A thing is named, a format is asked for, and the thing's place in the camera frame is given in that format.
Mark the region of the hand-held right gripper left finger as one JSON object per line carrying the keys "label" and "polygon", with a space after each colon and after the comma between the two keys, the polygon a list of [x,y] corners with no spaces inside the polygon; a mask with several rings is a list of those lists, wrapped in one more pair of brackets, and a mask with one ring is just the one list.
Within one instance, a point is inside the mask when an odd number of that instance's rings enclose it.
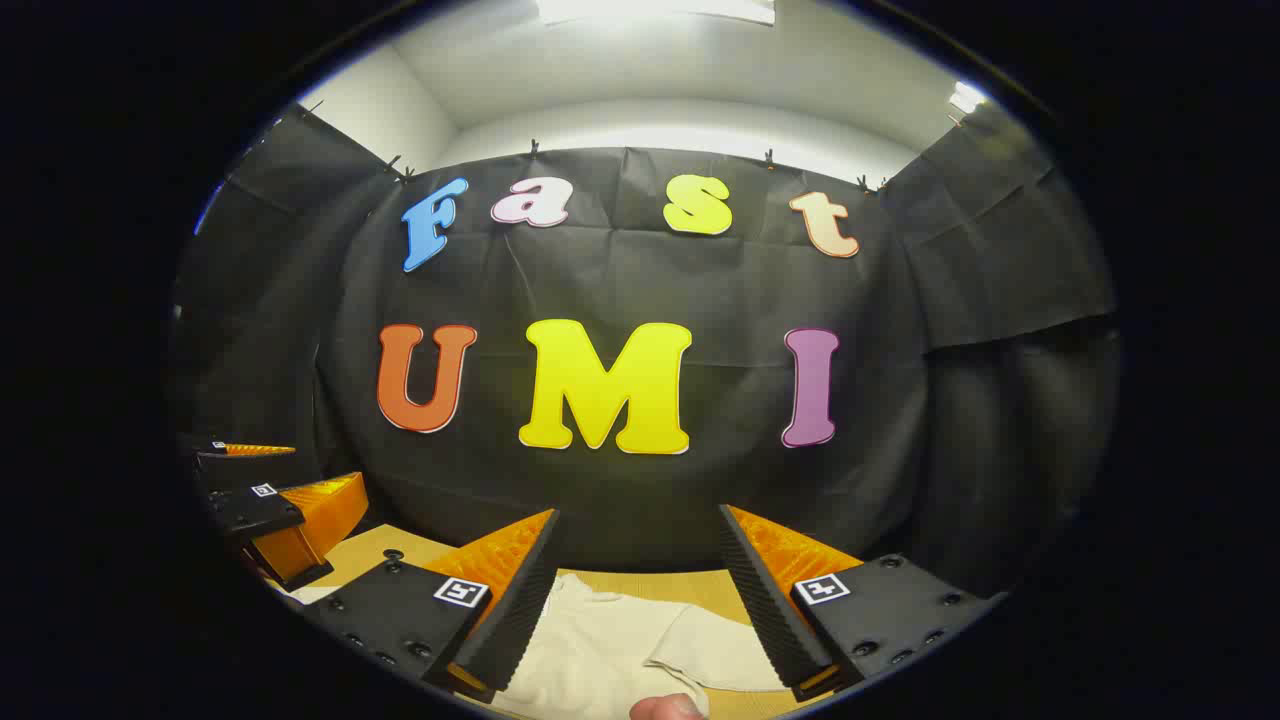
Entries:
{"label": "hand-held right gripper left finger", "polygon": [[561,546],[561,512],[548,509],[425,565],[387,559],[303,618],[408,683],[489,703],[529,647]]}

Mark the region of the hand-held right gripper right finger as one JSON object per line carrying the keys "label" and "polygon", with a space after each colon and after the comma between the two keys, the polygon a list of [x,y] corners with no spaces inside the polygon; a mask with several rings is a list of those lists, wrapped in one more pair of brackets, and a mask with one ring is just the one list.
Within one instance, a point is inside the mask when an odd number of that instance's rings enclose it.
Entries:
{"label": "hand-held right gripper right finger", "polygon": [[1004,602],[902,553],[860,560],[722,503],[719,552],[772,667],[795,700],[840,693],[924,659]]}

